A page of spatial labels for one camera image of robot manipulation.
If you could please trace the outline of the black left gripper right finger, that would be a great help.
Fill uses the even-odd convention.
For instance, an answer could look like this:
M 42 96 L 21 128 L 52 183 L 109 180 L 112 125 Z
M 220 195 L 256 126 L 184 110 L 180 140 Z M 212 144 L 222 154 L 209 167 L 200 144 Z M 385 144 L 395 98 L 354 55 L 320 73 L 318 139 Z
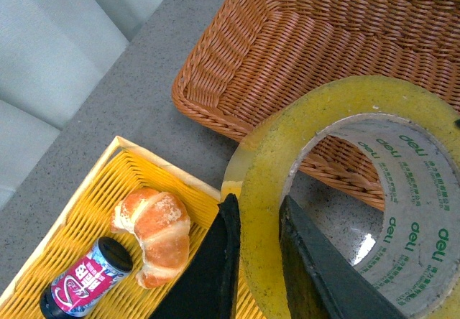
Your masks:
M 279 214 L 291 318 L 404 318 L 350 265 L 303 209 L 285 196 Z

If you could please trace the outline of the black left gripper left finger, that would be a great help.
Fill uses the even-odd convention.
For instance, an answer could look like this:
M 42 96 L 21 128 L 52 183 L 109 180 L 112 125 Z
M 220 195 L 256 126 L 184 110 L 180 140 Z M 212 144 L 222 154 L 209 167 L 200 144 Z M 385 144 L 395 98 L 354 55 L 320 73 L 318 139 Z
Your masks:
M 150 317 L 235 318 L 239 257 L 239 207 L 229 194 L 191 263 Z

